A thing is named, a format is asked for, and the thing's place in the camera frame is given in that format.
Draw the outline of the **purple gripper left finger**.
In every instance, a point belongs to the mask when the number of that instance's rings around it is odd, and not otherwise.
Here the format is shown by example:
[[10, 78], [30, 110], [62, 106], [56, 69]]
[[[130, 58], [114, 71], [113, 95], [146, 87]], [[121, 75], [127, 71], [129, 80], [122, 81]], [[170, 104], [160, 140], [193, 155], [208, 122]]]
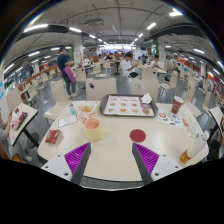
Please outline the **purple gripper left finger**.
[[42, 169], [79, 185], [90, 154], [91, 143], [88, 142], [65, 155], [54, 156], [42, 166]]

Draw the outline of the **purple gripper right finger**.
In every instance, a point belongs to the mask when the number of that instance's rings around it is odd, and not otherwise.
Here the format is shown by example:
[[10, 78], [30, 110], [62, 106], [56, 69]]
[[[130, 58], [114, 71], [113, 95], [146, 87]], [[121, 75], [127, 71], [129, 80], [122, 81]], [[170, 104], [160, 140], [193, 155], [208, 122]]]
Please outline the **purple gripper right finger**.
[[137, 143], [132, 145], [132, 153], [136, 160], [144, 185], [152, 183], [182, 169], [182, 167], [168, 155], [159, 155]]

